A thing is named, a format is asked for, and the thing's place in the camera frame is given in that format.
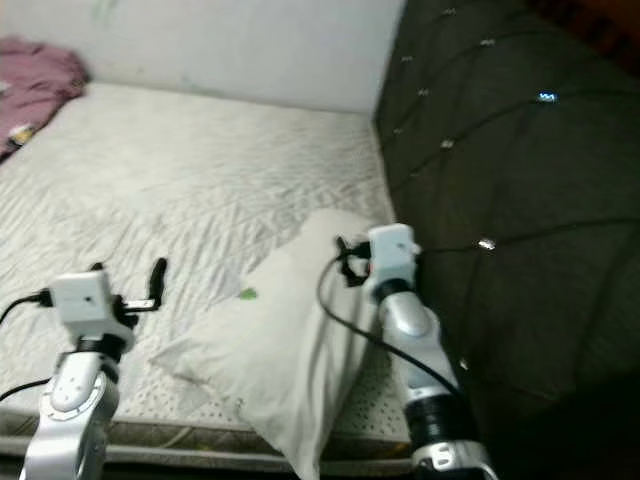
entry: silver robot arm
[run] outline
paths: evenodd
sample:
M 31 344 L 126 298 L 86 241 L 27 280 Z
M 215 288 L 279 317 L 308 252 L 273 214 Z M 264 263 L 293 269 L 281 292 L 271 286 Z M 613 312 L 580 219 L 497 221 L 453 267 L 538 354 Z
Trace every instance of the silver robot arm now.
M 118 363 L 133 348 L 137 313 L 162 304 L 167 262 L 160 259 L 147 300 L 113 296 L 101 266 L 63 275 L 51 286 L 53 306 L 76 348 L 62 354 L 40 401 L 40 421 L 20 480 L 98 480 L 107 447 L 106 429 L 119 401 Z
M 380 307 L 384 340 L 457 389 L 440 341 L 440 321 L 415 292 L 415 257 L 420 249 L 413 241 L 413 231 L 401 224 L 374 228 L 369 232 L 368 250 L 369 275 L 363 288 L 367 298 Z M 353 275 L 349 270 L 343 265 L 343 273 Z M 350 286 L 357 283 L 353 278 L 348 282 Z M 392 355 L 391 362 L 409 427 L 416 476 L 497 480 L 462 395 L 453 395 L 442 382 L 406 360 Z

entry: pillow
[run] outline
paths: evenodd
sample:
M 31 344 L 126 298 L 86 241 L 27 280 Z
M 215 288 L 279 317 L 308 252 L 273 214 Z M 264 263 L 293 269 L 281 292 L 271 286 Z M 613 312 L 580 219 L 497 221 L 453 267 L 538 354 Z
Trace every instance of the pillow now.
M 319 478 L 320 455 L 367 347 L 325 316 L 316 283 L 337 253 L 335 236 L 353 239 L 371 226 L 338 210 L 313 213 L 295 239 L 247 277 L 249 294 L 216 305 L 152 359 L 216 392 L 303 480 Z M 372 330 L 374 306 L 361 289 L 344 286 L 337 268 L 327 276 L 324 298 L 338 315 Z

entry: pink cloth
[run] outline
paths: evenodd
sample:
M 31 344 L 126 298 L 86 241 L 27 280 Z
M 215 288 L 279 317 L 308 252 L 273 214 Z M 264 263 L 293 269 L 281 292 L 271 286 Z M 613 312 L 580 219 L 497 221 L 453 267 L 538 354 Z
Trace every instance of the pink cloth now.
M 67 101 L 82 95 L 87 73 L 71 51 L 17 37 L 0 39 L 0 156 L 18 147 L 9 131 L 30 124 L 44 127 Z

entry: mattress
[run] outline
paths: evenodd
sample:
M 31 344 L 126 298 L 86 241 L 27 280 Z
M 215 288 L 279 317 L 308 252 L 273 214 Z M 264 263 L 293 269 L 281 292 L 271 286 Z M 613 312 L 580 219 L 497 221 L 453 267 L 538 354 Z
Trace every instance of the mattress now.
M 244 275 L 326 207 L 393 218 L 367 118 L 94 83 L 0 165 L 0 299 L 97 261 L 114 292 L 140 298 L 166 256 L 165 305 L 141 319 L 121 364 L 108 459 L 287 470 L 219 399 L 149 358 L 238 294 Z M 0 330 L 0 391 L 51 375 L 70 346 L 53 311 L 16 309 Z M 0 453 L 24 453 L 38 395 L 3 402 Z M 407 438 L 388 359 L 374 351 L 323 472 L 403 473 Z

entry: black upholstered headboard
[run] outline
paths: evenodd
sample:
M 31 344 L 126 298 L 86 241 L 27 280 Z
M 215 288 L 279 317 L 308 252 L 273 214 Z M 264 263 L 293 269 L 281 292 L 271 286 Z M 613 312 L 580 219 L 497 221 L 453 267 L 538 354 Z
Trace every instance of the black upholstered headboard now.
M 409 0 L 376 124 L 487 438 L 638 372 L 636 79 L 524 1 Z

